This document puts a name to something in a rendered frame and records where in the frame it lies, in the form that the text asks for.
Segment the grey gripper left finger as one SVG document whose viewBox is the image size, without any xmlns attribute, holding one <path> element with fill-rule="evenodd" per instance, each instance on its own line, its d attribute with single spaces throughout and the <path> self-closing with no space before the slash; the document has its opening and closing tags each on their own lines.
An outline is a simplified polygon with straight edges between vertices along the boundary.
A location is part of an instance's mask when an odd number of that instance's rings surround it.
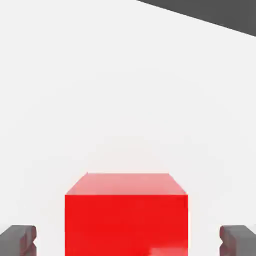
<svg viewBox="0 0 256 256">
<path fill-rule="evenodd" d="M 0 256 L 37 256 L 34 225 L 11 225 L 0 234 Z"/>
</svg>

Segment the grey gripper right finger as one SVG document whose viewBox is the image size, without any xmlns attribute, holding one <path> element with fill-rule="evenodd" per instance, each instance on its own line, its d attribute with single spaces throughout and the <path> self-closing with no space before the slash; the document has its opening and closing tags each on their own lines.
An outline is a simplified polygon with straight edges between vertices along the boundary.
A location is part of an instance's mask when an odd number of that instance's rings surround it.
<svg viewBox="0 0 256 256">
<path fill-rule="evenodd" d="M 245 225 L 222 225 L 219 256 L 256 256 L 256 234 Z"/>
</svg>

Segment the small red cube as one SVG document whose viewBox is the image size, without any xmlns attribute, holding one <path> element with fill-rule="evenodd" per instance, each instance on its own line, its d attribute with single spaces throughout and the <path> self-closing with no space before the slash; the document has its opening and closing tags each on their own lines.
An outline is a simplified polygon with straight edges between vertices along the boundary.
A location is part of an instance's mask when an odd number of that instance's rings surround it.
<svg viewBox="0 0 256 256">
<path fill-rule="evenodd" d="M 87 173 L 64 233 L 65 256 L 188 256 L 188 194 L 168 173 Z"/>
</svg>

